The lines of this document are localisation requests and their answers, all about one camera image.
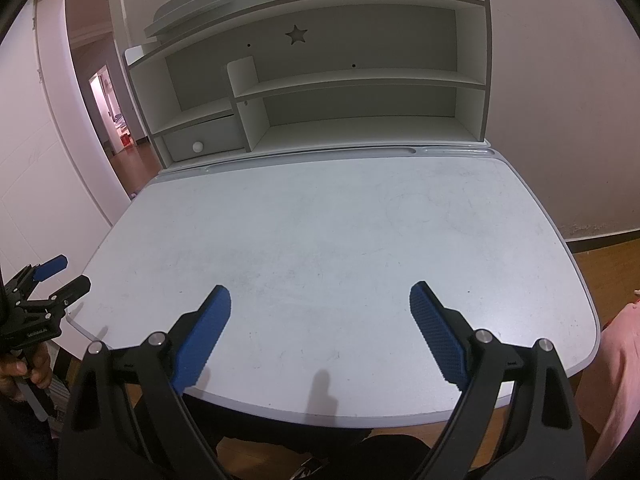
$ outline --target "wooden floor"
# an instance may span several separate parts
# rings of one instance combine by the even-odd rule
[[[129,196],[139,193],[162,169],[150,142],[129,146],[113,155],[109,162]]]
[[[584,280],[593,297],[601,325],[613,319],[640,288],[640,240],[633,240],[595,251],[575,255]],[[506,417],[506,408],[495,410],[474,466],[487,463],[494,452]],[[374,430],[374,434],[410,434],[432,446],[444,423]],[[588,449],[593,449],[593,434],[587,435]],[[218,446],[223,465],[242,480],[288,479],[305,459],[292,451],[270,444],[256,444],[224,439]]]

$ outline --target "star cutout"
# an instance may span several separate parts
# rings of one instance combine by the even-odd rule
[[[291,32],[287,32],[286,36],[291,38],[291,44],[294,44],[296,41],[302,41],[302,43],[306,43],[305,41],[305,32],[308,31],[307,28],[300,30],[296,25],[293,26],[293,30]]]

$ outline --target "shelf board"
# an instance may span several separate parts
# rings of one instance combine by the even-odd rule
[[[381,116],[272,126],[252,152],[233,150],[174,162],[161,174],[245,158],[377,146],[487,146],[453,117]]]
[[[186,22],[198,14],[202,14],[203,12],[215,9],[232,1],[234,0],[190,0],[158,17],[151,25],[145,28],[145,35],[151,38],[159,34],[164,34],[176,25]]]
[[[354,68],[332,72],[316,72],[263,81],[236,96],[237,101],[268,97],[290,92],[368,85],[456,86],[484,90],[484,84],[449,70],[427,68]]]
[[[233,115],[229,99],[223,97],[216,101],[204,103],[203,105],[189,108],[180,112],[170,121],[165,123],[158,131],[154,132],[153,137],[169,134],[177,130],[193,126],[194,124],[203,123],[220,117]]]
[[[237,10],[226,16],[194,27],[163,43],[161,46],[154,48],[150,52],[146,52],[144,56],[130,57],[132,62],[129,64],[129,67],[133,69],[153,59],[162,59],[201,40],[215,36],[220,32],[231,30],[232,28],[241,27],[247,23],[254,23],[267,18],[273,18],[274,16],[299,12],[300,10],[366,4],[412,5],[436,7],[439,9],[473,9],[475,7],[484,7],[485,5],[484,0],[273,0],[272,2],[248,7],[247,9]]]

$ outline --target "baseboard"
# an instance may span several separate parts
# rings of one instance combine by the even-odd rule
[[[566,244],[569,247],[569,250],[575,254],[622,244],[624,242],[636,240],[637,238],[640,238],[640,229],[632,229],[631,231],[611,233],[608,235],[574,238],[572,240],[567,240]]]

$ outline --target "pink clothing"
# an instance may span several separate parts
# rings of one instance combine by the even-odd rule
[[[611,456],[640,408],[640,300],[602,332],[600,349],[575,394],[580,416],[600,434],[587,462],[590,478]]]

